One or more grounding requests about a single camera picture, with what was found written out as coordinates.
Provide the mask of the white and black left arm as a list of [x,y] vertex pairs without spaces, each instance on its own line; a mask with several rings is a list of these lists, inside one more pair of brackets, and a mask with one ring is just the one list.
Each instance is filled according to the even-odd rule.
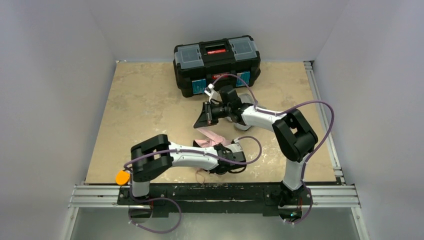
[[132,195],[142,198],[149,194],[150,182],[170,168],[200,168],[222,175],[246,164],[245,154],[238,143],[184,146],[169,141],[166,134],[159,134],[132,146],[130,161],[124,164],[124,168],[130,171]]

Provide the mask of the pink and black folding umbrella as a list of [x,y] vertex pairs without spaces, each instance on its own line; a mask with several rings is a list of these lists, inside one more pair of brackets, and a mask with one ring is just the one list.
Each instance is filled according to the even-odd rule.
[[[222,144],[223,146],[228,146],[231,144],[231,141],[226,139],[225,137],[206,129],[205,127],[197,128],[197,130],[205,136],[205,139],[195,139],[193,141],[194,147],[200,148],[208,148],[213,147],[218,144]],[[206,181],[206,177],[201,174],[201,172],[207,172],[210,174],[209,170],[204,170],[203,168],[197,168],[195,172],[195,180],[197,183],[204,184]]]

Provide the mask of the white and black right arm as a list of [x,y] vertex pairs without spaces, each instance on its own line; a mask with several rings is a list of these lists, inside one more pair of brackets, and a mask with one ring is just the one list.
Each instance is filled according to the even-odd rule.
[[303,168],[307,156],[315,149],[318,136],[298,109],[278,113],[257,106],[247,93],[237,94],[231,85],[215,91],[212,85],[204,90],[208,100],[202,105],[195,129],[217,125],[220,119],[231,121],[242,131],[251,127],[274,133],[280,151],[286,158],[285,173],[281,182],[281,196],[291,199],[303,190]]

